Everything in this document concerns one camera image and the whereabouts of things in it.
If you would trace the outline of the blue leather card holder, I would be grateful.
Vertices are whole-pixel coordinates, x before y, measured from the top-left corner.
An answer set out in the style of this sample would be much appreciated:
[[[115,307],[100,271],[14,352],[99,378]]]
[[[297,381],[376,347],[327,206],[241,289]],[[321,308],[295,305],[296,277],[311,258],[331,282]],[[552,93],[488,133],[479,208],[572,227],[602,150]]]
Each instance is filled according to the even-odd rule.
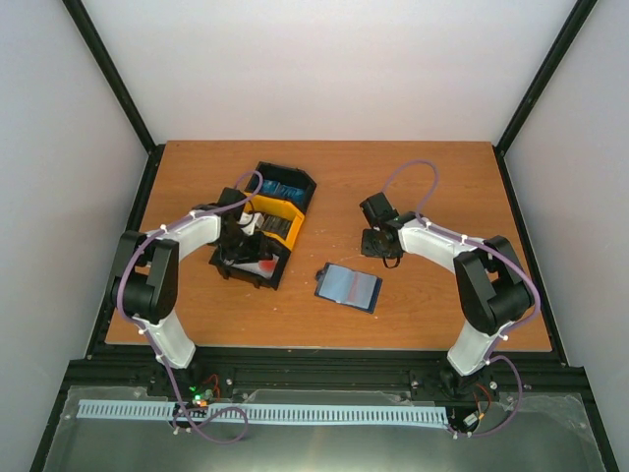
[[[316,273],[316,289],[314,295],[342,306],[372,314],[377,303],[382,279],[374,275],[377,278],[377,283],[372,294],[371,304],[367,308],[356,307],[348,302],[348,293],[350,292],[356,273],[365,272],[353,270],[342,265],[326,263],[325,266]]]

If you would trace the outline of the white red credit card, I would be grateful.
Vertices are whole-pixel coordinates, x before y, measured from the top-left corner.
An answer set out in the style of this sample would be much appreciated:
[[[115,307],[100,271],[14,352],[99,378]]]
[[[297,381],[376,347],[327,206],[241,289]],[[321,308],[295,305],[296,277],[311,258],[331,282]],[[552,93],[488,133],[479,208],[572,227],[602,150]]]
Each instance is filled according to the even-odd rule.
[[[367,308],[371,304],[376,283],[377,278],[375,276],[356,273],[348,293],[348,302],[356,307]]]

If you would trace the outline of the yellow bin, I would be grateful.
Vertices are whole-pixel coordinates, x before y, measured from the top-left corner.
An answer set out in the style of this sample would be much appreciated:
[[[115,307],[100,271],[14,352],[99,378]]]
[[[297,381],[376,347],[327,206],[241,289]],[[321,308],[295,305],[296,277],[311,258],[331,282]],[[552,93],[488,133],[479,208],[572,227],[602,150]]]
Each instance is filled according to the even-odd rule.
[[[293,203],[288,200],[256,195],[245,204],[245,212],[259,213],[261,223],[258,229],[289,251],[294,250],[305,221],[305,214]]]

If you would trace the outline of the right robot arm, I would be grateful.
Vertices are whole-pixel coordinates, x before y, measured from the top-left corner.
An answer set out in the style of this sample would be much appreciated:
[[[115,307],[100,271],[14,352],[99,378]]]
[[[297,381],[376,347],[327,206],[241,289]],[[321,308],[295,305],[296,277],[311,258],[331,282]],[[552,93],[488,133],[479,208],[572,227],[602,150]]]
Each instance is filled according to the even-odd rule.
[[[362,201],[360,209],[369,226],[362,236],[364,256],[395,268],[404,255],[415,255],[454,274],[465,321],[447,361],[458,376],[481,370],[497,342],[530,308],[541,307],[539,291],[506,238],[470,237],[422,215],[401,214],[383,193]]]

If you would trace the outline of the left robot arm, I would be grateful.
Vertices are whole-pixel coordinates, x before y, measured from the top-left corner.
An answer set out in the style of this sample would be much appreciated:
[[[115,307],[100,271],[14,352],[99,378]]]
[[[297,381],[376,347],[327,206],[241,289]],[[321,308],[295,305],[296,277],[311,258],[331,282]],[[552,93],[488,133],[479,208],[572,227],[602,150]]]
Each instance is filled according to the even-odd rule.
[[[118,313],[146,337],[157,361],[173,368],[169,382],[183,395],[198,393],[204,371],[192,363],[196,346],[175,311],[179,265],[206,245],[229,266],[271,261],[261,231],[263,216],[252,199],[225,188],[216,204],[196,206],[181,219],[142,233],[125,232],[119,241],[108,290]]]

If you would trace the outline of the white red cards stack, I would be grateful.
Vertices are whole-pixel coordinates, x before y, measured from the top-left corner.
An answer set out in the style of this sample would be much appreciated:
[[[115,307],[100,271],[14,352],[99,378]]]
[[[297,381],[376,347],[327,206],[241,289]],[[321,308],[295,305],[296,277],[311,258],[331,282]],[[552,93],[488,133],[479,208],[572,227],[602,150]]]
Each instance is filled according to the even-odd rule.
[[[279,259],[274,257],[271,260],[260,260],[254,263],[244,263],[237,265],[239,270],[243,270],[254,275],[261,276],[264,279],[270,279],[277,267]]]

